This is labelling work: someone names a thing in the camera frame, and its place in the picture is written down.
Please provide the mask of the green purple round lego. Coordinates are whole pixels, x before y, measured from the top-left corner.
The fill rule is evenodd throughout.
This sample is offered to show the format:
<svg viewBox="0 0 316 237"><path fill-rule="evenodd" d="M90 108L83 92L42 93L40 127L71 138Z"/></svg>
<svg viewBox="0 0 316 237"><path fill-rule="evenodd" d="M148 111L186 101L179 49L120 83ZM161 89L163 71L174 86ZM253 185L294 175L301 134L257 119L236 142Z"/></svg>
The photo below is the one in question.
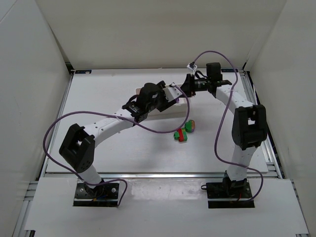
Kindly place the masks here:
<svg viewBox="0 0 316 237"><path fill-rule="evenodd" d="M195 121L190 119L185 123L184 129L187 133L193 133L195 130Z"/></svg>

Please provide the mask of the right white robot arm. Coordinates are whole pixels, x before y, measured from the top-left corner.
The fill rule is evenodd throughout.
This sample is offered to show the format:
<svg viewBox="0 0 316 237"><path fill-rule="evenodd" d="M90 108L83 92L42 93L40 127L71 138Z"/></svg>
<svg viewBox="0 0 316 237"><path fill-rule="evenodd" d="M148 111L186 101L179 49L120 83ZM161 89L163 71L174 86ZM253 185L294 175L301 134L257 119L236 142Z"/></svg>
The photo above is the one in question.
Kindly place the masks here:
<svg viewBox="0 0 316 237"><path fill-rule="evenodd" d="M268 135L265 107L249 102L236 92L234 84L223 79L220 63L208 63L206 75L200 71L187 74L181 89L188 97L195 96L199 91L208 91L226 106L225 112L232 112L235 147L232 160L226 162L229 167L222 188L228 197L242 194L246 190L251 159Z"/></svg>

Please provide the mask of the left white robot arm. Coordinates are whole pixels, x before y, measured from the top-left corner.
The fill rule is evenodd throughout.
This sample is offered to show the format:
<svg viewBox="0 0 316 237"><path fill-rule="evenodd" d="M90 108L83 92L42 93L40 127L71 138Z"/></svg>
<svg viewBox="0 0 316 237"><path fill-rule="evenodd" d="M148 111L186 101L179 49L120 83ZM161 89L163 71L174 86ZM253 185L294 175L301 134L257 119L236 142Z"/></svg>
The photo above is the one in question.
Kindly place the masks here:
<svg viewBox="0 0 316 237"><path fill-rule="evenodd" d="M86 190L97 194L101 191L98 184L103 179L93 166L95 148L111 136L142 122L151 111L162 112L171 107L181 95L179 89L166 86L163 81L146 83L113 115L84 126L71 125L59 154L86 182Z"/></svg>

